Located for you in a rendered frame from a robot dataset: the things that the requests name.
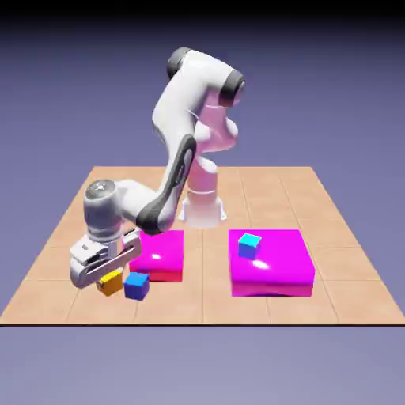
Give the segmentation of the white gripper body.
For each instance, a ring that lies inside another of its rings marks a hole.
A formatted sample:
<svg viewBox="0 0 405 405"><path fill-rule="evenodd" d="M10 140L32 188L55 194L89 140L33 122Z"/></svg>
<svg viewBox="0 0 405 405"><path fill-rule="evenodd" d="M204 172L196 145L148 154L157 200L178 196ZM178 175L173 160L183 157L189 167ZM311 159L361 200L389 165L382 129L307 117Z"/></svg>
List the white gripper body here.
<svg viewBox="0 0 405 405"><path fill-rule="evenodd" d="M142 253L139 236L124 236L100 243L83 236L70 248L70 280L83 289L106 274L137 258Z"/></svg>

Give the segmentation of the large magenta box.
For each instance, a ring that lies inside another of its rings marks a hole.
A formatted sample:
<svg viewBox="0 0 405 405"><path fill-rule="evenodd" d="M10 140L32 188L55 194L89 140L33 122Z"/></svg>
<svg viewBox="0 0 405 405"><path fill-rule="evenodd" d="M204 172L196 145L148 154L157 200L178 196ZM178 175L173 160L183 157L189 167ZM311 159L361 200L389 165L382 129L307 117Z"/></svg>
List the large magenta box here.
<svg viewBox="0 0 405 405"><path fill-rule="evenodd" d="M139 234L142 253L129 262L129 270L148 274L151 282L181 282L184 267L184 231L169 230L155 236Z"/></svg>
<svg viewBox="0 0 405 405"><path fill-rule="evenodd" d="M262 237L255 260L238 256L244 233ZM231 229L229 274L234 297L309 297L315 267L298 229Z"/></svg>

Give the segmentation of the small blue cube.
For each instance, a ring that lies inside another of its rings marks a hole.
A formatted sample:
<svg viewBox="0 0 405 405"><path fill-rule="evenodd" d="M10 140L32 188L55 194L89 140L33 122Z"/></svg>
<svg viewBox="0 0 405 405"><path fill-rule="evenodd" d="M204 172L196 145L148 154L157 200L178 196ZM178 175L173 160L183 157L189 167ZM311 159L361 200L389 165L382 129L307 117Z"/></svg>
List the small blue cube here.
<svg viewBox="0 0 405 405"><path fill-rule="evenodd" d="M131 272L127 276L123 286L125 298L142 301L150 289L149 275Z"/></svg>

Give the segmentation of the small cyan cube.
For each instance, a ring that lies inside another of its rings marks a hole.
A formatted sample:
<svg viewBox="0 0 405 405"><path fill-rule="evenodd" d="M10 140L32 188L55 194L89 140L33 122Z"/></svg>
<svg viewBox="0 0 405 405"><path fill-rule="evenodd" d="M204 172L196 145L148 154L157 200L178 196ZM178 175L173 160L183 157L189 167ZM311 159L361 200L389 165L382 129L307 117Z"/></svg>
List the small cyan cube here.
<svg viewBox="0 0 405 405"><path fill-rule="evenodd" d="M255 260L260 249L261 239L262 237L258 235L244 233L238 240L238 256L249 260Z"/></svg>

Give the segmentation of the small yellow cube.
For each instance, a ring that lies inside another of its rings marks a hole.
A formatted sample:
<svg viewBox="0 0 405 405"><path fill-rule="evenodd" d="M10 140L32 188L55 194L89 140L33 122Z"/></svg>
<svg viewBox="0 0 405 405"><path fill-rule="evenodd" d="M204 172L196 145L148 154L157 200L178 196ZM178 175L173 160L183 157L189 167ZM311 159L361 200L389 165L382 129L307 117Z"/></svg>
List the small yellow cube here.
<svg viewBox="0 0 405 405"><path fill-rule="evenodd" d="M97 283L97 289L109 297L123 288L123 270L116 269L103 276Z"/></svg>

